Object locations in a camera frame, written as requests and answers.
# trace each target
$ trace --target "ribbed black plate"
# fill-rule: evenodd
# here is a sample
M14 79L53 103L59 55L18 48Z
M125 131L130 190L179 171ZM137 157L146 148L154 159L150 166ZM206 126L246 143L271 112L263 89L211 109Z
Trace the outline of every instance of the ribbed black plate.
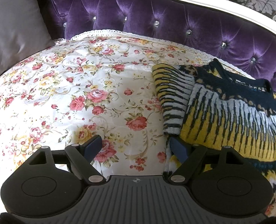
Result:
M256 224L266 217L217 216L196 204L185 187L170 185L162 176L112 176L104 185L89 187L64 213L18 218L26 224Z

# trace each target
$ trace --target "mattress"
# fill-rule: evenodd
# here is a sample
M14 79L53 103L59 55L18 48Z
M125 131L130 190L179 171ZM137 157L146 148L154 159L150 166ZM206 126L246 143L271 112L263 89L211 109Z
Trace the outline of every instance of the mattress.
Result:
M106 178L162 174L166 137L151 68L201 66L213 58L169 41L99 30L58 40L19 62L0 77L0 187L41 146L61 150L95 134L103 148L92 164Z

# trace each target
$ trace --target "black circular pad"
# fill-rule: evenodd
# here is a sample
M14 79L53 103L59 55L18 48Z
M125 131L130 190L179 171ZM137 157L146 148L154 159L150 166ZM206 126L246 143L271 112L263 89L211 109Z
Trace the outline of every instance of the black circular pad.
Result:
M269 205L272 187L257 170L226 164L196 176L194 198L208 211L224 216L250 216Z
M56 181L48 177L34 177L22 184L22 191L33 197L52 193L56 188Z
M75 175L48 164L32 165L23 171L17 169L1 188L7 212L24 217L60 213L71 207L81 194L82 184Z
M226 195L242 196L248 194L251 189L251 183L240 177L225 177L217 182L218 189Z

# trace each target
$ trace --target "crystal button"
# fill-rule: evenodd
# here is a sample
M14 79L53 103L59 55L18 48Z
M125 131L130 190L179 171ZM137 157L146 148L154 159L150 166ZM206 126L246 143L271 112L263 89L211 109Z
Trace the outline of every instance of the crystal button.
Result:
M157 28L160 25L160 22L158 20L156 20L153 25Z
M187 36L191 36L192 35L192 30L187 30L187 32L186 32L186 34L187 34Z

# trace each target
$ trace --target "white lace trim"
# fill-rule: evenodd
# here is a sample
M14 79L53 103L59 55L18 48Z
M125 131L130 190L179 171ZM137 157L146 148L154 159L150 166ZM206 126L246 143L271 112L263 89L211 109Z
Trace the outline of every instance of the white lace trim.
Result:
M76 35L74 37L72 37L70 40L82 40L86 37L116 37L116 36L123 36L123 37L130 37L130 38L138 38L138 39L144 39L144 40L148 40L148 41L152 41L152 42L156 42L156 43L161 43L161 44L167 44L167 45L173 45L175 47L181 48L181 49L185 49L185 50L190 50L190 51L194 51L194 52L198 52L199 54L203 54L207 57L212 57L218 59L218 61L220 61L223 65L228 66L229 68L238 71L239 73L241 73L242 75L244 75L245 77L248 77L250 79L255 79L252 76L250 76L249 74L247 74L246 72L242 71L241 69L237 68L236 66L220 59L217 58L215 56L212 56L208 53L205 53L203 51L200 51L198 49L194 49L191 47L188 47L186 45L182 45L182 44L178 44L175 42L171 42L168 40L161 40L161 39L156 39L156 38L151 38L151 37L147 37L147 36L142 36L142 35L136 35L136 34L132 34L132 33L127 33L127 32L122 32L122 31L117 31L117 30L112 30L112 29L103 29L103 30L91 30L91 31L87 31L84 33L81 33L79 35Z

